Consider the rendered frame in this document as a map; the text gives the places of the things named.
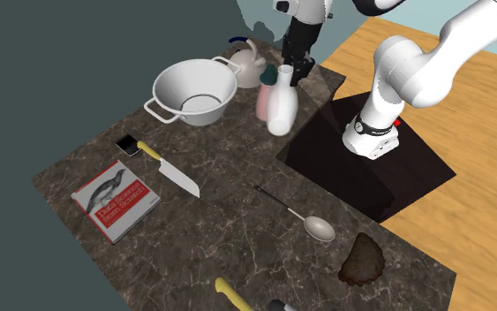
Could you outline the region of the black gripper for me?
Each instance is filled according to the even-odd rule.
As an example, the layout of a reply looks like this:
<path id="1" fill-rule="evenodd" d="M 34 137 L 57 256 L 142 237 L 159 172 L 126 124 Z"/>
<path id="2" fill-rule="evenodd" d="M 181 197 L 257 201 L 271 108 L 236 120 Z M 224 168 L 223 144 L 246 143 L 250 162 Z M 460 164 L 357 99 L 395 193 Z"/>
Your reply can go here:
<path id="1" fill-rule="evenodd" d="M 296 87 L 301 79 L 308 76 L 315 65 L 315 60 L 309 57 L 313 44 L 317 41 L 322 23 L 307 24 L 292 17 L 285 36 L 282 38 L 283 63 L 293 68 L 290 85 Z"/>

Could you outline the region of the white vase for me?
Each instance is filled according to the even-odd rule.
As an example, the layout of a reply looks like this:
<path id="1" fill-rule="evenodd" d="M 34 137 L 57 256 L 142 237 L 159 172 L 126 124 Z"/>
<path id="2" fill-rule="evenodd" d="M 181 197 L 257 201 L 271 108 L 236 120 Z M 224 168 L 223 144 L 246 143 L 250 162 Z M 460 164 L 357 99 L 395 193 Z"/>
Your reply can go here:
<path id="1" fill-rule="evenodd" d="M 297 91 L 290 85 L 294 69 L 289 64 L 277 69 L 277 80 L 267 100 L 267 129 L 274 136 L 288 134 L 297 115 Z"/>

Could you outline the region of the pink bottle with teal cap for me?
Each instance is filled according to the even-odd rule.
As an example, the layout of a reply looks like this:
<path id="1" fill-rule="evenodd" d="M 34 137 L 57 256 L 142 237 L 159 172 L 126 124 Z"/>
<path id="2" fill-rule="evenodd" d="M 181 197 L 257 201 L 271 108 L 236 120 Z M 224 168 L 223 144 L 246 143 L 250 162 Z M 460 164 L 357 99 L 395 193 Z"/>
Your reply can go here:
<path id="1" fill-rule="evenodd" d="M 272 86 L 276 83 L 278 76 L 274 64 L 268 64 L 265 71 L 260 75 L 260 90 L 256 103 L 256 116 L 262 121 L 267 120 L 267 100 Z"/>

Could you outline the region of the dark robot stand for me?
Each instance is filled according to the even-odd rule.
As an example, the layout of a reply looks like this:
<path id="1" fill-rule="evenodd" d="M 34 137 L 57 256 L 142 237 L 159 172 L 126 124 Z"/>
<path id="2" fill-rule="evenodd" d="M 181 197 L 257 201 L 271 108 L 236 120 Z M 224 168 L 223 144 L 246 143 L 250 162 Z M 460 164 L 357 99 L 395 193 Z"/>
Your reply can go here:
<path id="1" fill-rule="evenodd" d="M 277 158 L 382 223 L 456 173 L 404 121 L 396 127 L 400 144 L 392 151 L 376 160 L 351 153 L 343 145 L 342 134 L 368 96 L 362 93 L 327 102 Z"/>

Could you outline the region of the small black phone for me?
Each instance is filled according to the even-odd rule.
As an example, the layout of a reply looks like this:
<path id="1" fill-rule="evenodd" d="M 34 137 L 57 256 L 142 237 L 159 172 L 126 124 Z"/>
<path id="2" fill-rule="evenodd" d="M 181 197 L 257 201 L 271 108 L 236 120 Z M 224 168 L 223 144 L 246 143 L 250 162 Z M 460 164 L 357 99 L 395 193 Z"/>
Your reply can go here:
<path id="1" fill-rule="evenodd" d="M 123 137 L 115 142 L 115 145 L 120 148 L 129 157 L 135 156 L 140 152 L 138 141 L 130 134 L 125 134 Z"/>

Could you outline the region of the brown lumpy rock shape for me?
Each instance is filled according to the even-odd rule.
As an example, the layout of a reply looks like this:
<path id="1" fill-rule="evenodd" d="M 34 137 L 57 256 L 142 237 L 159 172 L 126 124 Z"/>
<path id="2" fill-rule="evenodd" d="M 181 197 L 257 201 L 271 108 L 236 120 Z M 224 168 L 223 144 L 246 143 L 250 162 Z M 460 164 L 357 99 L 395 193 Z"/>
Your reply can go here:
<path id="1" fill-rule="evenodd" d="M 385 266 L 380 246 L 369 235 L 360 232 L 338 272 L 338 279 L 350 286 L 362 287 L 377 280 Z"/>

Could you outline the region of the red and white book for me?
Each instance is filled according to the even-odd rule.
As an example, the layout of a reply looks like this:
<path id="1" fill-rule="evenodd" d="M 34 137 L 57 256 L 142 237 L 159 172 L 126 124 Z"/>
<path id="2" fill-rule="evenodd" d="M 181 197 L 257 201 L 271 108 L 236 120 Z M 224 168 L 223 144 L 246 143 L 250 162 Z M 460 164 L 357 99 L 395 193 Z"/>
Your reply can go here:
<path id="1" fill-rule="evenodd" d="M 73 192 L 71 198 L 112 245 L 162 201 L 119 160 Z"/>

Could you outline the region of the black and silver utensil tip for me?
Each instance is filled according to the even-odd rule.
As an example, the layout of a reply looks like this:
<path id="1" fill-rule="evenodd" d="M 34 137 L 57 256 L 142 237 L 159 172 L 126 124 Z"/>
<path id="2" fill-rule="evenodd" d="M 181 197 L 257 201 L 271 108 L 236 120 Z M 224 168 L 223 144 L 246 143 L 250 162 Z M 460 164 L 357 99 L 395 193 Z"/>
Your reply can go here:
<path id="1" fill-rule="evenodd" d="M 271 300 L 268 305 L 268 311 L 297 311 L 291 305 L 281 300 Z"/>

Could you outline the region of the yellow-handled kitchen knife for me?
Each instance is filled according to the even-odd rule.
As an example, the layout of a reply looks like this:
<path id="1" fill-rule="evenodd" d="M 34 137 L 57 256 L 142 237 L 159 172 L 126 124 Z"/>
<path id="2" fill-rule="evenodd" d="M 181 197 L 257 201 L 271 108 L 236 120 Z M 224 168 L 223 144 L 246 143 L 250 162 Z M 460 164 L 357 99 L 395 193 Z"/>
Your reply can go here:
<path id="1" fill-rule="evenodd" d="M 145 142 L 138 140 L 137 148 L 147 153 L 149 156 L 154 158 L 160 163 L 159 172 L 174 182 L 176 185 L 183 188 L 188 193 L 194 195 L 195 197 L 200 197 L 200 188 L 195 183 L 194 180 L 185 175 L 181 170 L 176 168 L 174 165 L 165 160 L 161 155 L 156 153 L 153 149 L 151 149 Z"/>

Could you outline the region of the black-handled silver spoon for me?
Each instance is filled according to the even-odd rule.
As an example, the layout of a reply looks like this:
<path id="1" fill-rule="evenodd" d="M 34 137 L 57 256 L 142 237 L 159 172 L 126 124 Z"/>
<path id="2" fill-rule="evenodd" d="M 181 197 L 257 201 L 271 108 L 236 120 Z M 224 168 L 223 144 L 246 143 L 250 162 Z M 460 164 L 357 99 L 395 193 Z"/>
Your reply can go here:
<path id="1" fill-rule="evenodd" d="M 317 216 L 308 216 L 308 217 L 301 216 L 294 209 L 292 209 L 287 204 L 285 204 L 284 202 L 273 196 L 271 193 L 267 192 L 262 187 L 254 185 L 253 188 L 258 192 L 265 194 L 271 200 L 280 204 L 281 206 L 286 208 L 291 214 L 299 218 L 303 222 L 306 232 L 314 239 L 317 239 L 322 242 L 331 242 L 332 240 L 335 239 L 335 229 L 332 227 L 330 223 L 328 223 L 324 219 Z"/>

